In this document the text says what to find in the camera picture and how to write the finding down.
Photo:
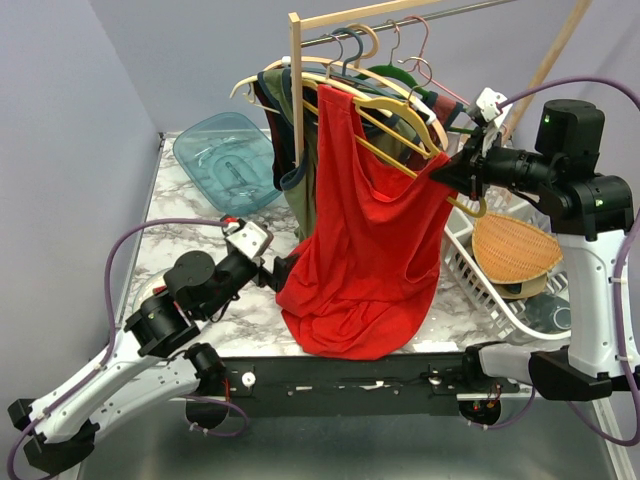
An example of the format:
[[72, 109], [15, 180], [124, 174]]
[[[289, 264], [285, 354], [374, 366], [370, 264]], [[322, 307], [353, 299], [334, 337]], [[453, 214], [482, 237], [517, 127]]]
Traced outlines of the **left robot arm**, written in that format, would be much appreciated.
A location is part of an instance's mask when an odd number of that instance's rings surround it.
[[296, 262], [276, 258], [273, 270], [237, 249], [220, 262], [202, 251], [181, 255], [165, 285], [124, 322], [95, 364], [49, 395], [8, 408], [22, 433], [15, 446], [46, 478], [84, 461], [108, 428], [153, 403], [224, 392], [227, 368], [215, 348], [196, 338], [221, 317], [251, 281], [282, 289]]

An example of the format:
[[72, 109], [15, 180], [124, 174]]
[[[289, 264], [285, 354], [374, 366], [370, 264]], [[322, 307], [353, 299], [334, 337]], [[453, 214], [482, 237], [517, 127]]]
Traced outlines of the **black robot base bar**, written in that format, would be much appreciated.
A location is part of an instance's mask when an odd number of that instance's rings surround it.
[[216, 396], [259, 417], [464, 415], [495, 424], [500, 402], [525, 392], [486, 377], [468, 354], [404, 353], [376, 361], [313, 356], [196, 357], [200, 397]]

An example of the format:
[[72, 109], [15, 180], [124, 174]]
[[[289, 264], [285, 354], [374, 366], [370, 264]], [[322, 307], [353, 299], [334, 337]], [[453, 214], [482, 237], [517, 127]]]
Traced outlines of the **red tank top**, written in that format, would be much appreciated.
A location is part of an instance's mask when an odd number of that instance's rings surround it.
[[410, 177], [362, 145], [352, 95], [318, 95], [316, 226], [276, 302], [304, 352], [376, 360], [413, 338], [434, 299], [455, 193], [430, 175], [449, 158]]

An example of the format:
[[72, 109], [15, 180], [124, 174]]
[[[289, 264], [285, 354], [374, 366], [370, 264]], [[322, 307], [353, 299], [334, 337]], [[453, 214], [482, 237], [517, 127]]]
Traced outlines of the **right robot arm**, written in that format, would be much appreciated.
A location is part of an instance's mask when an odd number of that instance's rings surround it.
[[460, 367], [480, 392], [505, 377], [533, 386], [545, 399], [591, 401], [615, 391], [639, 397], [639, 353], [630, 307], [626, 257], [637, 226], [629, 185], [595, 167], [605, 115], [590, 102], [545, 103], [532, 152], [501, 146], [501, 100], [478, 100], [468, 113], [477, 127], [433, 180], [473, 200], [505, 187], [550, 219], [568, 275], [570, 342], [548, 350], [483, 345]]

